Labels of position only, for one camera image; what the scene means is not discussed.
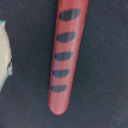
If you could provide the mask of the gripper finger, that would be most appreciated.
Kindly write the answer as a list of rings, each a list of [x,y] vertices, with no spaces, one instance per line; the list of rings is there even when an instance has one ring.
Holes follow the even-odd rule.
[[[12,55],[5,21],[0,21],[0,91],[9,75],[12,74]]]

